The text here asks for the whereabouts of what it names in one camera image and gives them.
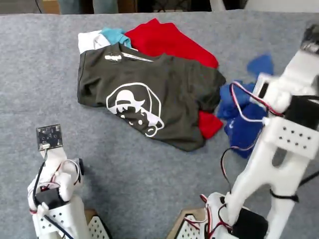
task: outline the gray carpet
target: gray carpet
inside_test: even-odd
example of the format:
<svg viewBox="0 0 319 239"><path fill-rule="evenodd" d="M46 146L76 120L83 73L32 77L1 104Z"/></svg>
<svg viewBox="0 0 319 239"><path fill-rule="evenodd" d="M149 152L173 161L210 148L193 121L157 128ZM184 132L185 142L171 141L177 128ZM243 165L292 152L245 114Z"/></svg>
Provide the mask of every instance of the gray carpet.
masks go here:
<svg viewBox="0 0 319 239"><path fill-rule="evenodd" d="M164 238L182 208L202 206L199 194L226 193L219 157L228 146L221 130L206 146L185 153L145 138L106 109L77 103L77 34L103 26L129 30L157 17L172 21L220 63L228 81L253 80L246 64L266 51L276 73L297 51L306 23L319 14L218 13L0 16L0 238L33 239L26 188L42 162L35 128L60 123L69 158L86 165L81 190L115 239ZM227 172L235 180L246 161L230 153ZM307 173L319 169L314 162ZM319 238L319 179L299 190L283 239ZM246 204L266 216L267 188Z"/></svg>

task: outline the black strap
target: black strap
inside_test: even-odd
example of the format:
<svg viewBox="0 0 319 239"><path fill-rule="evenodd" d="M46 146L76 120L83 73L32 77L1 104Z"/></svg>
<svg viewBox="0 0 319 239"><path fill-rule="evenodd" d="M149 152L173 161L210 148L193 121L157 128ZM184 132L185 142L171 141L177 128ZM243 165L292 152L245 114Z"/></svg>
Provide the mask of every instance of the black strap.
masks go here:
<svg viewBox="0 0 319 239"><path fill-rule="evenodd" d="M299 187L301 187L302 185L308 183L310 180L316 178L317 176L319 176L319 171L316 173L313 173L311 175L309 175L307 178L304 178L303 180L301 180Z"/></svg>
<svg viewBox="0 0 319 239"><path fill-rule="evenodd" d="M299 202L299 197L297 194L294 194L292 196L280 196L280 195L276 195L273 190L270 189L270 194L271 196L273 196L274 198L278 198L278 199L290 199L293 200L295 203Z"/></svg>

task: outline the dark gray t-shirt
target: dark gray t-shirt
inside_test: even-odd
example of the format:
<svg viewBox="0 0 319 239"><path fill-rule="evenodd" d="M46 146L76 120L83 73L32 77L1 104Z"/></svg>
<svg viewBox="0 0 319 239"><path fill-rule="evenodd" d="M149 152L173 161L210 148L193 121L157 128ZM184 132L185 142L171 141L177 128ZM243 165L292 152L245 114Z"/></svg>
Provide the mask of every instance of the dark gray t-shirt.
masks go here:
<svg viewBox="0 0 319 239"><path fill-rule="evenodd" d="M81 54L78 102L105 106L145 136L192 151L205 142L198 110L214 111L224 83L217 69L197 61L115 44Z"/></svg>

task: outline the red cloth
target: red cloth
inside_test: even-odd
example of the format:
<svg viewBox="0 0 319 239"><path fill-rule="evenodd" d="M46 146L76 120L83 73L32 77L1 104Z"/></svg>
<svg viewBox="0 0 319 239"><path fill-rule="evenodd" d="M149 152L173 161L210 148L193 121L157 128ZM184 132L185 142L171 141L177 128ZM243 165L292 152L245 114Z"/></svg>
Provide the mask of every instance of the red cloth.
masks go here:
<svg viewBox="0 0 319 239"><path fill-rule="evenodd" d="M181 33L173 23L160 23L156 18L125 33L131 44L148 56L167 55L196 60L207 67L218 67L216 58ZM223 123L213 114L198 112L198 127L204 138L213 137Z"/></svg>

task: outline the white cartoon print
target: white cartoon print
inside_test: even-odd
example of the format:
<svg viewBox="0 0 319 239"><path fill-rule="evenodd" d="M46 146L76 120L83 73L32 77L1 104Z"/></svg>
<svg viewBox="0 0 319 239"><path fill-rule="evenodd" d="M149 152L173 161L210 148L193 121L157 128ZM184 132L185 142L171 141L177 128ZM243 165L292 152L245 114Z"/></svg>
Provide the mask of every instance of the white cartoon print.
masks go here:
<svg viewBox="0 0 319 239"><path fill-rule="evenodd" d="M128 83L117 87L106 97L106 107L147 137L153 137L164 128L160 118L161 102L144 83Z"/></svg>

